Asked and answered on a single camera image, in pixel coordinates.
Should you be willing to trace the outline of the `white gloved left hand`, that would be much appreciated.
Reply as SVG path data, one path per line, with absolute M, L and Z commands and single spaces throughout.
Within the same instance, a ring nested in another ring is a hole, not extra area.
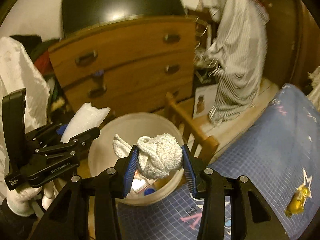
M 30 201 L 39 193 L 42 193 L 41 205 L 47 211 L 56 196 L 59 194 L 53 181 L 44 184 L 41 187 L 31 187 L 28 183 L 24 183 L 14 190 L 7 189 L 7 204 L 9 209 L 16 215 L 29 217 L 35 213 Z

